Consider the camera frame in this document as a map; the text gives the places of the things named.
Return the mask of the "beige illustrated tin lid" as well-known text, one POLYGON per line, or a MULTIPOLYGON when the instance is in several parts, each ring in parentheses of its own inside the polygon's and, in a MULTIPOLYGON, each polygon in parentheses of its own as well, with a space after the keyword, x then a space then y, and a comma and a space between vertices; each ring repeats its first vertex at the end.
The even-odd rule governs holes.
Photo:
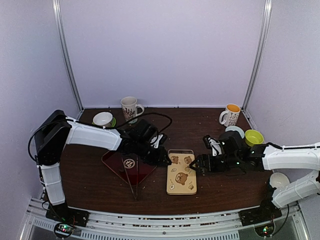
POLYGON ((193 150, 170 149, 171 165, 167 167, 166 193, 168 195, 195 195, 197 193, 196 171, 189 165, 195 160, 193 150))

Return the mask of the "black tongs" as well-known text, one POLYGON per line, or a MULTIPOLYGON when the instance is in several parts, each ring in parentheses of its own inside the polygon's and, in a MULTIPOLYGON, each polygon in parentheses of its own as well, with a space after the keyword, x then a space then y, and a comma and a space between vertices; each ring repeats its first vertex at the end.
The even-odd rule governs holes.
POLYGON ((138 185, 139 185, 139 165, 138 158, 122 155, 121 156, 121 172, 124 180, 128 183, 133 198, 138 200, 138 185))

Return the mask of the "dark red lacquer tray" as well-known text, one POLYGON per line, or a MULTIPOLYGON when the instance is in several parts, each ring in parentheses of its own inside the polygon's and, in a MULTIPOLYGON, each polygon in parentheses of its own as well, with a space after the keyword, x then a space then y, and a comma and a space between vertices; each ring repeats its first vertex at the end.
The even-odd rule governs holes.
POLYGON ((130 186, 144 181, 156 166, 144 163, 136 154, 122 154, 108 151, 101 158, 102 163, 130 186))

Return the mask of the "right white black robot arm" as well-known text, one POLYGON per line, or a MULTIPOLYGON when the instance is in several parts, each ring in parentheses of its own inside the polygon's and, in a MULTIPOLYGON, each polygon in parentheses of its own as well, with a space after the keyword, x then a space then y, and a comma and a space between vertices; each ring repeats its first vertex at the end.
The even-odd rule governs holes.
POLYGON ((276 209, 320 192, 320 144, 278 146, 271 142, 252 147, 228 147, 222 142, 219 152, 201 154, 189 167, 204 173, 226 172, 234 168, 247 171, 308 169, 311 172, 294 182, 273 186, 271 195, 256 210, 259 220, 268 220, 276 209))

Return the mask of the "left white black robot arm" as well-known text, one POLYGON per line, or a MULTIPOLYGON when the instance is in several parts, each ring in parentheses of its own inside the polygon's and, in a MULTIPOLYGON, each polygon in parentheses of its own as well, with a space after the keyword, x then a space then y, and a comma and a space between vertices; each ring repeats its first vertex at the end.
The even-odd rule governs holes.
POLYGON ((125 129, 128 121, 106 127, 85 123, 55 110, 29 138, 35 143, 35 154, 28 153, 36 163, 51 211, 61 222, 72 218, 60 174, 61 155, 66 145, 103 148, 125 155, 135 154, 150 166, 169 166, 171 160, 163 146, 166 136, 145 119, 135 117, 137 124, 125 129))

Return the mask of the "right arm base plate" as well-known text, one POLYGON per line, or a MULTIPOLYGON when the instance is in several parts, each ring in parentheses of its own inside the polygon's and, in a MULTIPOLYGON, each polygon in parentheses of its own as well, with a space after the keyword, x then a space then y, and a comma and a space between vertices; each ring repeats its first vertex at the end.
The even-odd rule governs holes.
POLYGON ((255 207, 241 210, 239 213, 242 226, 255 225, 263 222, 271 221, 282 216, 282 211, 278 208, 255 207))

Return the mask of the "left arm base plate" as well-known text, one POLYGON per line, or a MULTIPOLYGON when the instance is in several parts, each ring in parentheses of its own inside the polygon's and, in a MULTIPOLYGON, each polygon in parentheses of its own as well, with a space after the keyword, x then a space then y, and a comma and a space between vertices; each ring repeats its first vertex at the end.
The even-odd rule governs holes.
POLYGON ((66 208, 58 209, 49 207, 45 217, 57 222, 66 223, 77 227, 86 227, 90 213, 85 210, 66 208))

